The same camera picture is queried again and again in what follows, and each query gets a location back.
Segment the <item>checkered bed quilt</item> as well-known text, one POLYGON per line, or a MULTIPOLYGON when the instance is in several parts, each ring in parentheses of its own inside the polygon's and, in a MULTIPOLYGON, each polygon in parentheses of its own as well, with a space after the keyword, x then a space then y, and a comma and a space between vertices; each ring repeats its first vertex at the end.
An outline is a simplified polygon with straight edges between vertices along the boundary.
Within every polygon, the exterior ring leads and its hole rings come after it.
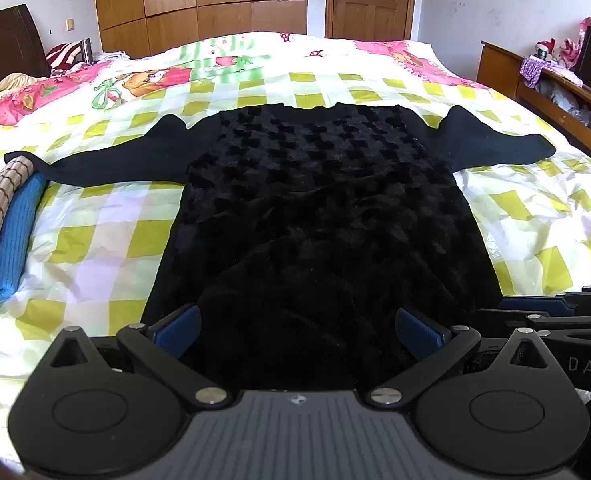
MULTIPOLYGON (((465 170, 456 180, 508 295, 591 285, 591 156, 527 108, 447 70, 429 44, 246 32, 93 68, 69 94, 0 122, 7 152, 53 162, 140 136, 166 114, 187 125, 220 110, 284 103, 399 104, 436 126, 455 105, 513 136, 539 133, 555 154, 533 165, 465 170)), ((177 213, 176 184, 46 188, 22 277, 0 304, 0 457, 17 455, 7 417, 58 330, 115 333, 142 315, 177 213)))

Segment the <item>metal flask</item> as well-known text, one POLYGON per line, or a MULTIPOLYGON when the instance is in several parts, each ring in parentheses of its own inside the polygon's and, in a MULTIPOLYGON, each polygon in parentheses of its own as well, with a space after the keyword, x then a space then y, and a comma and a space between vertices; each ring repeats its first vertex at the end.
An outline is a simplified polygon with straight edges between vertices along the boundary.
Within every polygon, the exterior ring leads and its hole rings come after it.
POLYGON ((90 38, 85 38, 80 42, 81 47, 81 55, 82 61, 85 64, 93 65, 94 64, 94 55, 92 50, 92 44, 90 43, 90 38))

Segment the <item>yellow pillow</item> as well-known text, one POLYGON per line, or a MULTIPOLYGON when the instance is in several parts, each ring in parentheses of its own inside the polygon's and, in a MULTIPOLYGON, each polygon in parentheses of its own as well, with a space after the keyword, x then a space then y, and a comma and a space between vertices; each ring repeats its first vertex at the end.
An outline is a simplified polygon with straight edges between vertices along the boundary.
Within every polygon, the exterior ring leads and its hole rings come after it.
POLYGON ((0 81, 0 98, 9 92, 18 91, 37 82, 38 78, 24 74, 11 73, 0 81))

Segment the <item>wooden wardrobe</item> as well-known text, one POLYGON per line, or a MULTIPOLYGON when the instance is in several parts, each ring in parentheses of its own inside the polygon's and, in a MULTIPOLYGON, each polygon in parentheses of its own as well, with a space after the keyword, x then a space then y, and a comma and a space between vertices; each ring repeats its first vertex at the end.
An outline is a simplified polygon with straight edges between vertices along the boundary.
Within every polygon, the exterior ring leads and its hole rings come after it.
POLYGON ((307 0, 95 0, 102 50, 144 58, 238 32, 306 32, 307 0))

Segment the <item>dark wooden headboard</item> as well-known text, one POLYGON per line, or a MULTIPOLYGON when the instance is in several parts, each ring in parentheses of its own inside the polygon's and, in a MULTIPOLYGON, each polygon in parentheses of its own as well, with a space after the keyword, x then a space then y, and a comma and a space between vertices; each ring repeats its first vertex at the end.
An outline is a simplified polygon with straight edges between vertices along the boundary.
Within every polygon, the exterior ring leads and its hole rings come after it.
POLYGON ((50 67, 28 7, 0 10, 0 81, 11 73, 47 77, 50 67))

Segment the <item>blue folded garment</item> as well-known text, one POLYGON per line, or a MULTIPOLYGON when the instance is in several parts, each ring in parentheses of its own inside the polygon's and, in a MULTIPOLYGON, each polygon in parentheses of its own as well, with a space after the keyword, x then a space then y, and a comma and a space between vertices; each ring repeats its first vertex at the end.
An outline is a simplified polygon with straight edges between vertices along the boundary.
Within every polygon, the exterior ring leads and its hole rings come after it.
POLYGON ((0 231, 0 303, 18 289, 38 204, 46 188, 41 174, 32 174, 11 200, 0 231))

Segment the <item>red white striped cloth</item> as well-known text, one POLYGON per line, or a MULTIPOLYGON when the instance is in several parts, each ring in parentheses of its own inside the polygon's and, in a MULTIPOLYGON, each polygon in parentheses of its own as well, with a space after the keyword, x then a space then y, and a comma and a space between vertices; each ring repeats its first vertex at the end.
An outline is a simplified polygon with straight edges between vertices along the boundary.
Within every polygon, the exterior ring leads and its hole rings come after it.
POLYGON ((51 70, 70 70, 81 55, 81 43, 75 41, 57 44, 46 53, 45 58, 51 70))

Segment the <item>pink cloth on television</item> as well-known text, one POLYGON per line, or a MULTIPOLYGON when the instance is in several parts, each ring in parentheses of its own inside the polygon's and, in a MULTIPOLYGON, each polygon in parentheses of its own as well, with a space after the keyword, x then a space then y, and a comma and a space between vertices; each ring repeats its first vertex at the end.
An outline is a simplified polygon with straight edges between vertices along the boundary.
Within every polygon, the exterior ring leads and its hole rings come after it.
POLYGON ((573 41, 570 38, 565 38, 563 44, 559 49, 559 60, 562 66, 565 66, 567 70, 571 70, 576 66, 577 61, 580 58, 583 43, 586 39, 588 29, 591 28, 591 16, 581 21, 579 28, 579 38, 573 41))

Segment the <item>purple cloth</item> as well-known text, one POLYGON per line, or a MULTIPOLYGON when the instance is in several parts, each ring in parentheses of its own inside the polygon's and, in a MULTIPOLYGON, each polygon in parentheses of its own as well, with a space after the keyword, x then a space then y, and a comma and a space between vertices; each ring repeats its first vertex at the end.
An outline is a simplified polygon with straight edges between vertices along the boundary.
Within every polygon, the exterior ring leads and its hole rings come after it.
POLYGON ((550 63, 541 58, 537 58, 536 56, 529 56, 528 58, 523 59, 519 74, 523 78, 524 84, 527 88, 534 89, 539 78, 541 78, 542 71, 556 67, 557 65, 555 63, 550 63))

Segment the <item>wooden side cabinet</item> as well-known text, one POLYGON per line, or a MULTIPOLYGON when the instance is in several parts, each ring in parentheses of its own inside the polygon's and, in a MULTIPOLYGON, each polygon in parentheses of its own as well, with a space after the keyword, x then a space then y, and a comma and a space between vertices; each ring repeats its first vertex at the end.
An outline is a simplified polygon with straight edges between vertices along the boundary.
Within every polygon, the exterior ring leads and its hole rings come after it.
POLYGON ((482 41, 477 81, 524 105, 591 155, 591 88, 543 70, 535 88, 520 74, 523 57, 482 41))

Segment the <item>black sweater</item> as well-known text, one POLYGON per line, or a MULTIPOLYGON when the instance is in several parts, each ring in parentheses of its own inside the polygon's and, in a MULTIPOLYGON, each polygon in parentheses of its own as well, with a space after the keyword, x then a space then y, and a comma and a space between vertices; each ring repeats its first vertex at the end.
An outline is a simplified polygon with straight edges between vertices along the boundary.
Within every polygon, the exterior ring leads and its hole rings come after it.
POLYGON ((81 188, 183 185, 144 322, 197 308, 187 363, 225 388, 326 390, 399 373, 399 309, 453 325, 501 303, 455 174, 554 152, 459 106, 430 127, 402 106, 258 105, 32 164, 81 188))

